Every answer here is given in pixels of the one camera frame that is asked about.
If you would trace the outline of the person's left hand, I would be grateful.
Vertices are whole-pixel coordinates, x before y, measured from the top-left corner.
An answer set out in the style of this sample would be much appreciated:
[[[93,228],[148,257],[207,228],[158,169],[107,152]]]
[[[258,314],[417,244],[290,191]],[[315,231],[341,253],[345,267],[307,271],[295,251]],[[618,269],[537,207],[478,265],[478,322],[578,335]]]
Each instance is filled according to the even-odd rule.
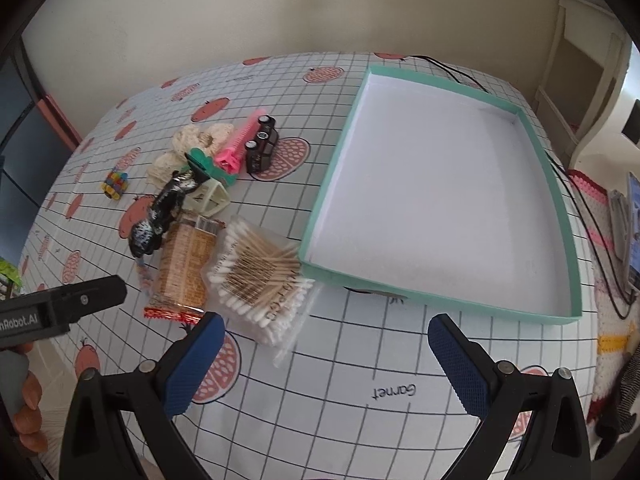
[[[42,414],[39,403],[42,398],[42,387],[38,378],[27,371],[22,385],[23,407],[13,416],[13,427],[21,444],[30,452],[40,454],[48,449],[48,439],[42,432]]]

